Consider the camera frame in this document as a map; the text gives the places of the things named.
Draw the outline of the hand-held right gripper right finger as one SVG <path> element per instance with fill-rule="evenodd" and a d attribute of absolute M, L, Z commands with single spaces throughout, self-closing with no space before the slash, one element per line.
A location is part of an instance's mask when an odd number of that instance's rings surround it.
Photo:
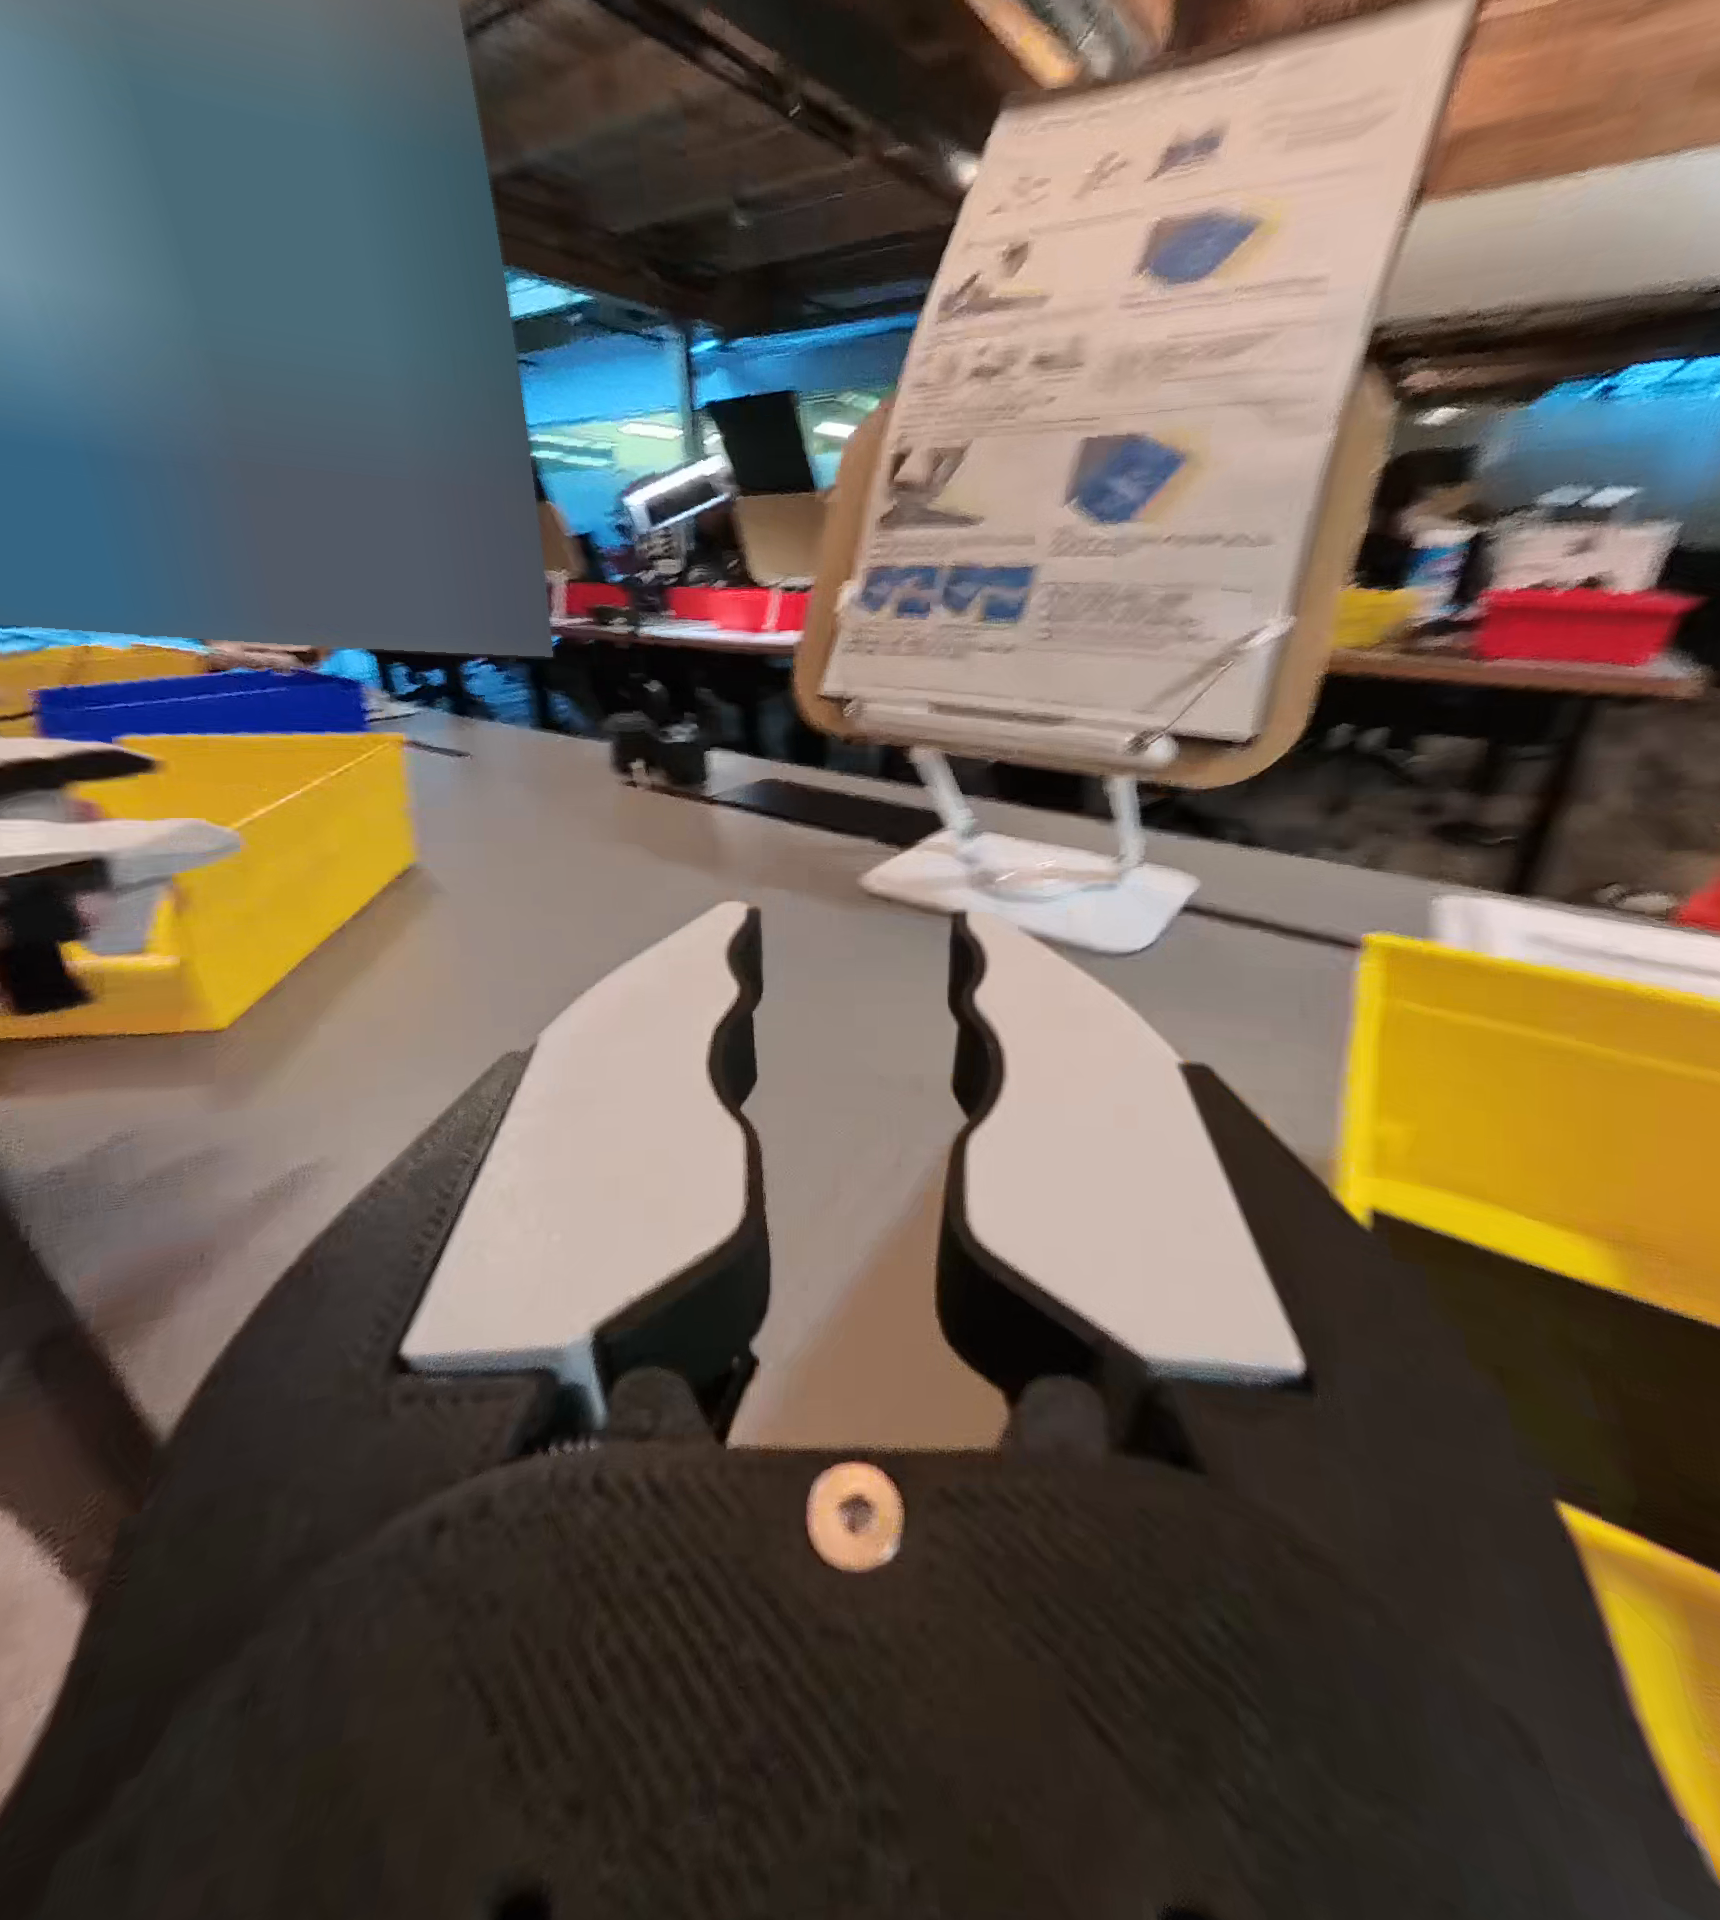
<path fill-rule="evenodd" d="M 951 929 L 948 1232 L 1057 1331 L 1155 1381 L 1297 1385 L 1309 1360 L 1184 1058 L 991 915 Z"/>

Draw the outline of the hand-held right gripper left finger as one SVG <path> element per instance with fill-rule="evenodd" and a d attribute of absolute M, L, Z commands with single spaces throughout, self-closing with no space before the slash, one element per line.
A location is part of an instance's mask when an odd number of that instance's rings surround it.
<path fill-rule="evenodd" d="M 753 1352 L 760 933 L 753 905 L 718 905 L 537 1037 L 403 1335 L 408 1372 L 717 1381 Z"/>

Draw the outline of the divided yellow plastic bin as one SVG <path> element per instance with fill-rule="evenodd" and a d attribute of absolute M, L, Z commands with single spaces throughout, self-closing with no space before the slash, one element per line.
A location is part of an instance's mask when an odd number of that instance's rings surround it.
<path fill-rule="evenodd" d="M 144 737 L 152 773 L 84 787 L 116 821 L 204 821 L 240 848 L 179 876 L 148 942 L 62 952 L 89 1003 L 0 1016 L 0 1045 L 216 1034 L 417 864 L 408 747 L 391 732 Z"/>

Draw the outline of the grey desk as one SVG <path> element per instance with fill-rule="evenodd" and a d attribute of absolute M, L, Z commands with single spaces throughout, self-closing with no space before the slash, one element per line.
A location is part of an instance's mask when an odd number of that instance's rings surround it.
<path fill-rule="evenodd" d="M 51 1275 L 154 1432 L 317 1234 L 503 1054 L 724 900 L 760 908 L 750 1116 L 774 1296 L 737 1445 L 983 1448 L 1001 1404 L 934 1308 L 947 924 L 868 897 L 870 845 L 614 781 L 593 745 L 410 730 L 419 867 L 218 1034 L 0 1045 L 0 1164 Z M 1328 1170 L 1356 942 L 1431 886 L 1155 839 L 1200 900 L 1147 954 L 1080 962 Z M 0 1509 L 98 1585 L 129 1488 L 61 1392 L 0 1376 Z"/>

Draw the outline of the long background desk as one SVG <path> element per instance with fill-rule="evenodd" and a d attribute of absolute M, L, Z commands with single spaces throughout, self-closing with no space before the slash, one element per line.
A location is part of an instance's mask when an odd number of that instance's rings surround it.
<path fill-rule="evenodd" d="M 793 660 L 804 638 L 800 631 L 753 632 L 684 618 L 631 625 L 625 618 L 595 617 L 556 618 L 553 637 L 576 647 L 604 644 L 617 651 L 662 651 L 730 660 Z"/>

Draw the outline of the wooden-edged background desk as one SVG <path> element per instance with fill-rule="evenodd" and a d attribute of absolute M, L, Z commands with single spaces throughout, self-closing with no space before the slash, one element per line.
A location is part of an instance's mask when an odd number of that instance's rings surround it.
<path fill-rule="evenodd" d="M 1584 756 L 1598 730 L 1601 708 L 1633 705 L 1694 706 L 1715 699 L 1710 674 L 1694 660 L 1662 655 L 1637 666 L 1602 663 L 1481 660 L 1448 652 L 1334 651 L 1326 680 L 1448 689 L 1489 699 L 1535 699 L 1554 706 L 1550 762 L 1500 891 L 1531 900 L 1548 875 L 1554 841 L 1577 795 Z"/>

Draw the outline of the blue plastic bin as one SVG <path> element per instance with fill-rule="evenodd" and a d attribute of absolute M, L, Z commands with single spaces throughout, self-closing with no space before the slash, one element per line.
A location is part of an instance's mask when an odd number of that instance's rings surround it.
<path fill-rule="evenodd" d="M 38 691 L 33 711 L 38 737 L 93 745 L 368 732 L 365 689 L 315 673 L 228 670 L 64 684 Z"/>

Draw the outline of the small wooden board stand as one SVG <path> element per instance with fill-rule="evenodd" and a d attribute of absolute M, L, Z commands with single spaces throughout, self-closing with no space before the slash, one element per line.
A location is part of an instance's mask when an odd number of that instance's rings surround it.
<path fill-rule="evenodd" d="M 730 518 L 748 585 L 809 593 L 819 579 L 832 496 L 829 492 L 742 492 Z"/>

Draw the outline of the white light bar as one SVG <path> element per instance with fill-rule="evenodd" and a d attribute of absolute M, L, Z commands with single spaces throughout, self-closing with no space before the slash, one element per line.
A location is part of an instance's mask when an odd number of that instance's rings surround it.
<path fill-rule="evenodd" d="M 634 536 L 705 517 L 734 496 L 734 469 L 724 452 L 634 481 L 621 495 L 621 512 Z"/>

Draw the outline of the ribbed red plastic bin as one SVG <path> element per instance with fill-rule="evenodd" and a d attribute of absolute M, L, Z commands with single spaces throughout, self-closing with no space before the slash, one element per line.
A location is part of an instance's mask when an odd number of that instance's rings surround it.
<path fill-rule="evenodd" d="M 1483 663 L 1648 669 L 1702 604 L 1662 588 L 1495 588 L 1481 600 L 1470 652 Z"/>

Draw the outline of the black background monitor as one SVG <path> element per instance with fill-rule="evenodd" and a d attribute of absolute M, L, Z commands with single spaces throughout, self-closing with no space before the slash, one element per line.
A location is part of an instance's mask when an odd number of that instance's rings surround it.
<path fill-rule="evenodd" d="M 821 481 L 800 422 L 800 395 L 723 397 L 701 411 L 714 429 L 740 498 L 814 496 Z"/>

